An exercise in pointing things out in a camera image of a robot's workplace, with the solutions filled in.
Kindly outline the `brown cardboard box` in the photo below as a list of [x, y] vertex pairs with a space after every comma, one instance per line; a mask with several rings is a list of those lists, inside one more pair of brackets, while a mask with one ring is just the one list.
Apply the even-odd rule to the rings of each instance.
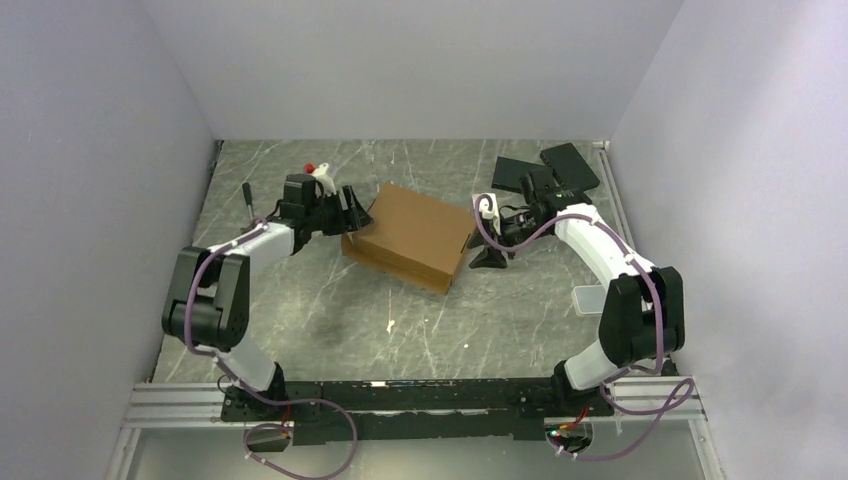
[[476, 228], [470, 211], [387, 183], [368, 214], [373, 223], [343, 236], [342, 253], [366, 267], [447, 294]]

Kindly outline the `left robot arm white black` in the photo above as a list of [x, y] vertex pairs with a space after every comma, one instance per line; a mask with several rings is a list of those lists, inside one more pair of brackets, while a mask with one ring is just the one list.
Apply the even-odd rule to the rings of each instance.
[[217, 365], [258, 417], [279, 417], [291, 399], [282, 367], [248, 333], [252, 276], [299, 253], [315, 234], [348, 236], [372, 222], [353, 188], [336, 185], [325, 168], [288, 175], [272, 212], [252, 216], [239, 236], [179, 252], [161, 315], [164, 334]]

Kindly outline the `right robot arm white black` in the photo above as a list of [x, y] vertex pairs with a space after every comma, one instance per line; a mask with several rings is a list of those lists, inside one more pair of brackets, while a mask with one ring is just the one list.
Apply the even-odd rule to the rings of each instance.
[[511, 216], [502, 215], [495, 194], [473, 195], [470, 245], [483, 250], [470, 266], [504, 268], [535, 240], [554, 236], [596, 276], [604, 291], [596, 337], [552, 376], [553, 406], [574, 415], [588, 404], [589, 390], [633, 371], [658, 374], [665, 357], [683, 347], [682, 276], [638, 254], [583, 191], [559, 185], [548, 170], [535, 169], [520, 183], [525, 204]]

